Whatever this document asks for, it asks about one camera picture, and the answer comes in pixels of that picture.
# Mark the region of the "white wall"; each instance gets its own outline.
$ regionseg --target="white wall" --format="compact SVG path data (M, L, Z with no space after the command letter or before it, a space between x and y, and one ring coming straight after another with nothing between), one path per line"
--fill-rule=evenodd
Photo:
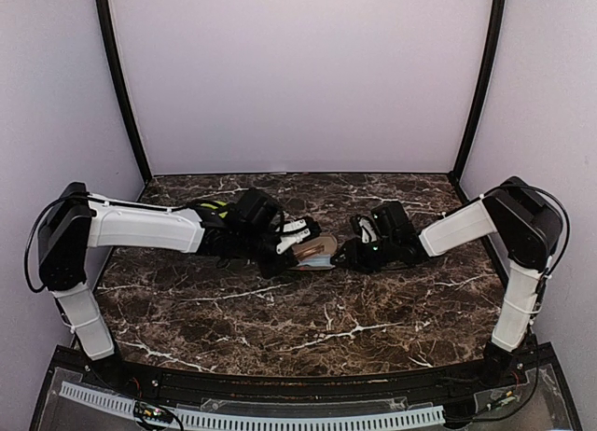
M25 285L29 228L71 181L126 199L142 187L94 0L0 0L0 174L0 429L24 430L55 345L70 341L51 295Z
M463 185L518 174L566 205L570 250L536 329L552 341L585 429L597 429L597 0L507 0Z
M491 0L112 0L152 171L447 172Z

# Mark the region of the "black metal frame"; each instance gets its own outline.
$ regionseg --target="black metal frame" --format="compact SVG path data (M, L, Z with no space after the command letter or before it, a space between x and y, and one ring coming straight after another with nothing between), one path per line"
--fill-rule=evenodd
M470 200L466 196L465 191L460 186L460 181L455 179L452 174L448 174L448 180L450 181L451 186L454 188L456 196L458 196L460 202L462 204L469 202ZM487 252L487 255L489 256L489 259L492 261L493 268L495 269L497 276L500 278L502 285L506 287L508 279L507 271L506 268L504 268L504 264L498 256L497 251L495 250L495 246L493 246L493 243L489 239L489 237L481 237L480 241L481 244L483 244L483 247L485 248L485 252Z
M520 354L519 361L526 368L536 364L534 349ZM433 402L445 408L470 404L473 395L486 388L480 385L446 384L443 377L475 373L482 361L471 361L442 368L425 368L402 372L352 377L272 378L213 373L190 372L156 368L128 363L134 368L144 397L164 406L177 403L200 406L206 399L228 399L259 403L335 403L405 396L410 405ZM563 377L562 368L550 343L539 346L539 364L551 364L556 373L568 417L576 431L582 430L574 400ZM40 390L30 431L36 431L56 368L81 373L82 382L105 387L93 372L86 370L87 362L81 352L58 346L49 364ZM506 378L502 385L512 385L514 378Z
M475 134L477 133L477 128L479 126L483 105L485 104L485 97L487 96L487 89L489 88L489 82L492 77L493 61L495 60L495 52L497 51L497 42L502 27L505 5L506 0L493 0L492 2L492 13L489 18L489 28L487 29L487 38L485 39L485 49L483 50L483 58L481 59L477 87L475 88L473 103L470 106L470 112L468 113L463 140L460 144L460 149L458 150L454 168L451 171L451 178L456 182L460 182L460 179L465 172L466 161L470 155L470 150L473 146Z
M120 114L122 115L129 141L131 142L132 153L137 161L137 167L139 167L139 172L141 173L143 180L147 183L152 178L151 169L149 168L147 156L143 149L141 135L139 134L137 124L134 121L131 100L129 99L127 85L124 80L124 74L122 73L122 66L120 65L118 47L114 35L114 26L110 15L110 4L108 0L95 0L95 5L97 6L97 15L100 20L100 28L102 29L102 38L104 40L105 56L110 67L110 74L112 75L114 92L118 98Z
M110 15L109 1L95 0L95 3L97 6L98 18L100 20L100 27L102 29L102 38L104 39L105 55L110 66L110 73L114 83L114 90L118 97L120 113L122 115L122 119L124 120L127 134L131 142L132 152L134 153L135 159L137 161L137 166L139 167L139 171L141 172L144 181L147 183L152 179L153 174L149 168L147 156L141 141L141 136L134 120L131 100L129 98L124 75L122 73L122 66L120 65L118 47L114 34L114 26ZM465 170L466 161L470 154L470 150L475 139L475 133L477 132L477 128L479 126L481 112L485 103L487 89L489 88L489 82L492 76L493 61L495 59L495 52L497 50L497 43L502 25L505 3L506 0L493 0L492 2L489 27L479 70L479 78L477 80L477 86L473 96L473 102L468 115L468 121L466 122L465 132L460 144L460 149L458 150L458 155L456 157L456 162L454 163L454 168L449 173L450 178L455 180L456 184L460 182Z

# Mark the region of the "black cable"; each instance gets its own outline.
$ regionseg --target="black cable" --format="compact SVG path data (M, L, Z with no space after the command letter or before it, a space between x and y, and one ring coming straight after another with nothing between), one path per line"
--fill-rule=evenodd
M146 403L149 406L153 406L154 408L157 408L159 410L163 410L164 412L166 412L166 415L168 415L169 417L172 417L172 419L176 422L176 424L178 424L178 427L180 428L180 431L185 431L185 426L183 425L182 421L178 418L178 416L176 414L174 414L168 408L165 408L160 403L153 402L151 400L147 400L146 398L141 398L140 396L134 396L133 394L127 394L125 392L120 391L120 390L114 388L113 386L110 386L110 384L108 384L107 382L105 382L102 379L102 377L100 377L99 374L95 371L95 369L93 368L92 365L88 365L88 368L90 368L90 370L93 373L93 375L95 375L95 378L97 378L98 381L101 384L103 384L106 389L109 389L110 391L116 392L120 396L125 396L125 397L130 398L130 399L132 399L134 401L140 401L142 403Z
M517 414L518 412L520 412L526 405L529 404L529 402L533 399L533 397L535 396L536 390L537 390L537 386L539 385L539 369L541 367L541 358L539 356L539 341L537 339L537 337L535 335L534 336L534 340L535 340L535 382L533 384L533 389L531 390L531 394L529 394L528 397L526 397L526 399L520 403L520 405L515 409L512 410L511 412L509 412L508 414L505 414L501 417L491 417L491 418L487 418L487 419L483 419L483 418L479 418L479 416L485 412L489 412L490 410L487 409L487 406L478 411L477 413L473 414L473 415L469 415L468 417L450 417L450 416L444 416L444 419L446 420L446 423L463 423L463 422L470 422L470 423L488 423L488 422L501 422L505 419L509 419L510 417L512 417L513 415Z
M186 206L161 207L161 206L137 204L134 202L102 200L102 199L94 198L94 197L90 196L89 193L78 193L78 194L73 193L68 196L62 196L62 197L58 198L57 200L52 201L50 204L46 205L46 207L44 207L42 209L40 214L35 219L35 222L34 222L33 226L31 227L31 231L29 232L29 237L27 238L27 244L25 245L25 254L23 256L23 269L24 269L24 274L25 274L25 281L27 282L27 286L29 287L31 292L33 292L35 294L41 293L46 288L46 286L43 284L40 287L33 286L33 283L31 281L31 274L29 273L29 255L31 254L31 246L33 244L35 233L37 232L37 229L39 228L40 223L44 220L44 218L46 217L46 215L48 214L49 210L52 207L54 207L57 204L60 204L61 202L74 201L74 200L86 201L86 202L89 202L89 201L98 202L101 204L108 202L110 205L116 205L116 206L120 206L120 207L129 207L132 209L141 209L141 210L153 210L153 211L159 211L159 212L167 212L168 209L170 209L171 212L178 212L178 211L181 211L181 210L184 210L187 208Z
M139 416L139 420L141 421L142 424L144 424L146 427L143 426L139 426L141 429L150 429L149 427L151 426L151 424L145 419L145 417L143 416L143 414L141 414Z
M41 211L41 213L35 219L35 222L34 222L33 226L31 227L31 231L29 232L29 237L27 238L27 244L25 245L25 255L23 258L23 269L24 269L24 273L25 273L25 281L27 282L27 286L29 286L29 289L33 293L36 293L36 294L41 293L46 288L45 285L41 285L40 287L35 288L33 286L33 283L31 282L31 276L29 274L29 254L31 253L31 245L33 243L35 233L37 232L37 228L39 227L39 224L44 220L48 211L52 207L54 207L56 204L60 204L61 202L71 201L71 200L86 200L87 198L88 198L87 194L80 194L80 195L71 194L68 196L60 197L59 199L52 201L50 204L48 204L46 207L44 207L43 210Z
M230 259L229 258L220 258L216 264L215 264L215 268L217 270L224 270L226 269L228 266L230 266Z
M534 191L535 193L539 193L541 195L545 195L548 198L550 198L552 201L554 201L556 203L556 205L558 206L558 208L562 211L562 215L563 215L564 221L566 223L566 235L565 235L565 238L563 241L562 249L561 249L560 253L558 254L558 257L556 258L554 263L548 268L548 270L544 274L545 278L549 277L553 273L553 271L556 269L556 267L560 264L560 262L562 261L562 257L564 255L564 253L566 252L566 249L568 248L568 244L570 243L570 216L568 215L566 208L563 206L563 204L560 202L560 200L558 200L558 198L556 198L554 195L552 195L548 191L546 191L542 188L539 188L539 187L527 186L524 184L504 184L502 186L497 186L497 187L494 187L494 188L488 190L487 192L485 192L485 194L491 193L492 191L500 189L500 188L522 188L522 189Z

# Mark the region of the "white plastic housing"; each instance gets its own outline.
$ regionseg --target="white plastic housing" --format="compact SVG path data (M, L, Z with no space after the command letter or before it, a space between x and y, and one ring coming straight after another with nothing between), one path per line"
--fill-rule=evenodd
M492 342L498 347L512 352L521 345L537 301L535 291L541 275L510 260L504 304L492 334Z
M93 198L104 199L100 195ZM194 210L156 211L90 202L97 215L91 221L88 247L137 246L197 252L204 229Z
M437 257L493 232L497 229L483 201L479 200L423 229L419 239L427 254Z
M286 223L283 226L284 232L292 232L293 230L299 230L307 226L307 222L304 219L299 219L297 221L292 221L291 223ZM311 232L308 229L305 229L301 232L297 232L292 235L285 235L280 238L280 243L276 246L276 252L278 254L283 254L288 250L288 248L294 244L302 243L302 241L309 237Z
M81 283L67 291L51 291L64 310L83 351L92 360L114 353L114 342L105 325L100 308L87 284Z
M100 410L124 419L135 420L133 411L134 399L106 392L105 389L89 386L88 384L62 382L59 395L78 404ZM262 414L262 417L249 415L227 415L221 413L204 412L197 408L184 408L178 405L173 413L178 416L187 431L238 431L238 430L355 430L361 431L400 431L406 429L428 429L434 425L446 423L443 406L416 408L413 410L398 410L382 414L344 415L340 417L276 417L275 414ZM176 423L170 426L157 420L146 418L148 424L155 425L155 429L180 429Z
M361 227L361 242L371 243L378 240L377 233L368 218L362 217L358 220L358 225Z

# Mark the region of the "marble tabletop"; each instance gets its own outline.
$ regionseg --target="marble tabletop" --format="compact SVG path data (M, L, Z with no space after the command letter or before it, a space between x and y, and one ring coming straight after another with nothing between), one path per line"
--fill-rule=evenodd
M441 174L161 176L142 202L235 201L260 188L343 243L349 218L401 201L418 229L460 203ZM338 376L481 358L503 288L479 242L408 270L287 271L159 249L118 248L96 297L128 360L237 375Z

